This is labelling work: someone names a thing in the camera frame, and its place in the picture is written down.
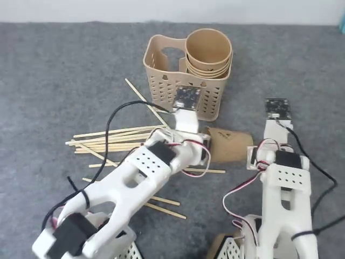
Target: circuit board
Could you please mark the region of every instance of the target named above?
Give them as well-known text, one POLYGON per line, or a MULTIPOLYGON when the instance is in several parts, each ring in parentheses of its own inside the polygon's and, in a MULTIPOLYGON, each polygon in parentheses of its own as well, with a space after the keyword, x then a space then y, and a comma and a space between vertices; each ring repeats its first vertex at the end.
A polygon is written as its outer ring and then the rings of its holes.
POLYGON ((266 114, 268 120, 291 120, 290 104, 287 99, 267 98, 266 114))
POLYGON ((188 86, 179 86, 173 108, 195 111, 200 98, 201 89, 188 86))

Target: brown paper cup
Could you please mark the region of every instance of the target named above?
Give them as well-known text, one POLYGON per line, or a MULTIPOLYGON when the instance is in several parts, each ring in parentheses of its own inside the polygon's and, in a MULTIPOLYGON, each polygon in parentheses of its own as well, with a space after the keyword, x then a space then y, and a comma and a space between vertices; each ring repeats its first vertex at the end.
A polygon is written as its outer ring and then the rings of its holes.
POLYGON ((204 71, 204 70, 201 70, 201 69, 198 69, 198 68, 194 67, 191 64, 191 62, 189 61, 188 57, 185 59, 185 62, 186 62, 186 65, 188 67, 192 68, 197 73, 211 76, 213 74, 217 74, 217 73, 220 73, 220 72, 226 70, 226 68, 229 68, 229 66, 231 64, 231 57, 229 58, 229 60, 225 63, 225 65, 223 67, 221 67, 219 69, 216 69, 216 70, 212 70, 212 71, 204 71))
POLYGON ((202 73, 199 72, 198 70, 196 70, 188 61, 188 59, 186 59, 186 66, 188 68, 188 72, 191 74, 194 74, 198 77, 202 77, 202 78, 219 78, 219 76, 225 74, 229 67, 230 67, 230 60, 227 63, 227 65, 225 67, 222 67, 220 70, 217 70, 217 72, 215 73, 202 73))
POLYGON ((204 71, 224 67, 232 52, 227 36, 214 29, 199 29, 189 34, 185 49, 191 64, 204 71))
POLYGON ((221 128, 206 128, 211 136, 211 162, 226 163, 245 160, 247 147, 253 146, 252 137, 244 132, 221 128))

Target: pile of chopsticks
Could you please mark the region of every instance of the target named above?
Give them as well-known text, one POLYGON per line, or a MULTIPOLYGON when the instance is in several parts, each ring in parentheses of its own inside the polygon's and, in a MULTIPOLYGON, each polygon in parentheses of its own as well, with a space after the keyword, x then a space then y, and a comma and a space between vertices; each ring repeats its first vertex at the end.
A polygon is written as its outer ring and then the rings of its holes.
MULTIPOLYGON (((146 101, 145 98, 140 94, 140 92, 128 81, 125 79, 126 83, 132 88, 132 90, 139 96, 143 101, 146 101)), ((147 106, 156 118, 162 123, 161 125, 155 126, 143 126, 143 127, 133 127, 133 128, 123 128, 115 129, 109 131, 108 138, 108 151, 109 152, 123 152, 131 151, 135 147, 140 147, 144 144, 146 139, 150 136, 150 133, 155 128, 169 128, 168 124, 162 119, 162 117, 151 107, 147 106)), ((95 157, 104 160, 104 156, 100 153, 105 152, 105 132, 94 132, 86 134, 74 135, 73 139, 66 142, 66 145, 75 147, 75 154, 92 154, 95 157)), ((119 162, 113 162, 110 159, 107 159, 105 166, 114 166, 117 167, 119 162)), ((89 165, 89 168, 100 167, 101 163, 89 165)), ((203 172, 203 168, 187 168, 186 171, 189 172, 203 172)), ((224 170, 209 169, 208 173, 221 173, 224 174, 224 170)), ((83 178, 84 181, 90 181, 88 178, 83 178)), ((179 206, 180 203, 177 201, 172 201, 157 196, 153 196, 152 200, 159 202, 165 202, 171 205, 179 206)), ((157 205, 146 203, 145 206, 152 209, 159 210, 161 212, 167 213, 169 215, 179 217, 181 219, 186 219, 187 217, 176 212, 172 212, 165 208, 161 208, 157 205)))

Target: cup rim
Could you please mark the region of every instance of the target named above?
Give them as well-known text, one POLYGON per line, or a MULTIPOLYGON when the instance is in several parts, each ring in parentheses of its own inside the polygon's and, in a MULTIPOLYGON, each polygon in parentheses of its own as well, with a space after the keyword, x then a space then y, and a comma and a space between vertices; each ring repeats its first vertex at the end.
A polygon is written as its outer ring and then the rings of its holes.
POLYGON ((212 28, 201 28, 201 29, 198 29, 198 30, 191 32, 187 36, 187 38, 185 39, 184 47, 185 47, 186 54, 188 54, 191 58, 193 58, 194 60, 198 61, 200 64, 203 64, 203 65, 219 65, 219 64, 225 62, 227 59, 229 59, 231 56, 231 53, 232 53, 232 45, 231 45, 231 41, 229 40, 229 38, 224 33, 222 33, 221 31, 218 31, 218 30, 212 29, 212 28), (227 40, 227 42, 229 43, 229 46, 230 46, 230 51, 229 51, 229 54, 226 56, 226 58, 224 58, 223 60, 218 61, 218 62, 206 63, 206 62, 200 61, 200 60, 196 59, 195 57, 193 57, 188 51, 187 42, 188 42, 188 39, 190 38, 190 36, 192 36, 194 33, 198 32, 198 31, 215 31, 215 32, 218 32, 219 34, 221 34, 227 40))

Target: stacked paper cups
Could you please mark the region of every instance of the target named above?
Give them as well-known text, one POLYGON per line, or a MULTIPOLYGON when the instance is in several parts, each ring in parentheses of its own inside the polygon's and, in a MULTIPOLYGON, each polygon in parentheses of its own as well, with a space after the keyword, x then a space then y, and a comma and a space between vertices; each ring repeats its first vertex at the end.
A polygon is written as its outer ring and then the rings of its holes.
POLYGON ((188 73, 201 78, 226 77, 232 59, 232 46, 225 34, 214 29, 192 32, 186 42, 188 73))

